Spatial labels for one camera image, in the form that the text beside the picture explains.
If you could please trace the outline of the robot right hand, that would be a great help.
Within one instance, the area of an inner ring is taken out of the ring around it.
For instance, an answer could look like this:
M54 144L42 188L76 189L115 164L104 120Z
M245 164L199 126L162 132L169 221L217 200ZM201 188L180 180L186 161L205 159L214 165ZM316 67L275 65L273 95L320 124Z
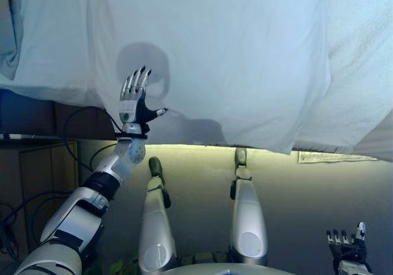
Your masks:
M367 259L367 248L365 246L366 224L361 221L357 224L356 233L350 236L342 230L326 231L328 246L336 261L364 262Z

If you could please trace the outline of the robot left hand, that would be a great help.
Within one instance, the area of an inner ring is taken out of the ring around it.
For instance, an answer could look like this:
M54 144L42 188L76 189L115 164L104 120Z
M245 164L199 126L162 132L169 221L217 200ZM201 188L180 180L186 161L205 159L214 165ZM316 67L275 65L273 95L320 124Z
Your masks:
M151 70L142 66L124 81L119 97L119 116L122 132L136 138L146 138L150 131L148 123L164 115L168 109L149 109L146 106L146 86Z

